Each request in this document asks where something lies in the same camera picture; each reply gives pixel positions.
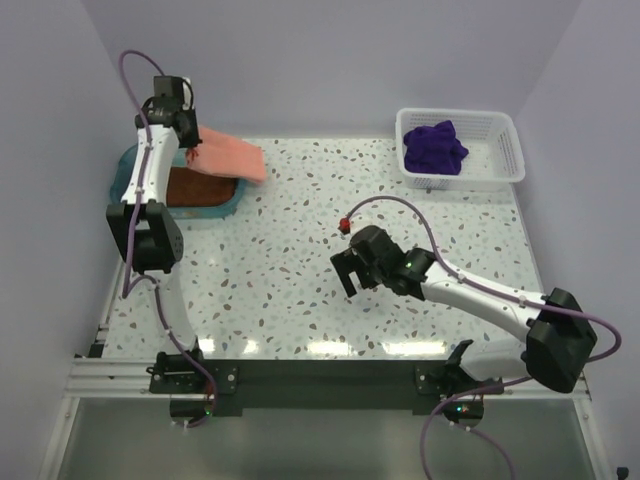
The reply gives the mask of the pink towel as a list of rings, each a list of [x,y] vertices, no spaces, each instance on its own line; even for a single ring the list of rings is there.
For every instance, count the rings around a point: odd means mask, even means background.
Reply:
[[[263,150],[240,138],[200,127],[201,142],[186,150],[186,165],[198,173],[244,179],[262,184],[267,179]]]

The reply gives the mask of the brown towel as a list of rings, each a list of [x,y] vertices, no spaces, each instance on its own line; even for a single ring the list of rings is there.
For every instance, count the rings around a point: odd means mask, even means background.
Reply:
[[[186,167],[172,167],[166,204],[172,208],[218,207],[234,196],[238,180],[202,174]]]

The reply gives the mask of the purple towel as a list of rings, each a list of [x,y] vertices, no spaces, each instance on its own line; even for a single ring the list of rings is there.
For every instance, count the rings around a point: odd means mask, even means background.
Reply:
[[[404,166],[416,174],[457,176],[469,155],[450,120],[410,130],[403,136],[403,144]]]

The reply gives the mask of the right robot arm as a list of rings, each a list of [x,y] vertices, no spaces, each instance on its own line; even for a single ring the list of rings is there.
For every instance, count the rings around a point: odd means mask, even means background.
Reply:
[[[483,283],[423,248],[404,251],[374,225],[358,230],[348,247],[331,258],[345,293],[384,286],[398,296],[442,304],[508,333],[488,345],[465,341],[448,359],[451,389],[468,392],[499,377],[530,377],[559,393],[573,391],[597,343],[597,335],[575,297],[556,288],[549,294]]]

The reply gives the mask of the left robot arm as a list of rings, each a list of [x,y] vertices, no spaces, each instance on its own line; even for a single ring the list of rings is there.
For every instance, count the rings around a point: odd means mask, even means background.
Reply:
[[[208,369],[188,319],[180,285],[184,238],[167,206],[170,171],[179,150],[199,144],[194,92],[189,79],[159,75],[153,94],[135,117],[136,156],[121,199],[106,219],[125,263],[123,293],[145,284],[163,345],[153,366],[155,394],[198,394]]]

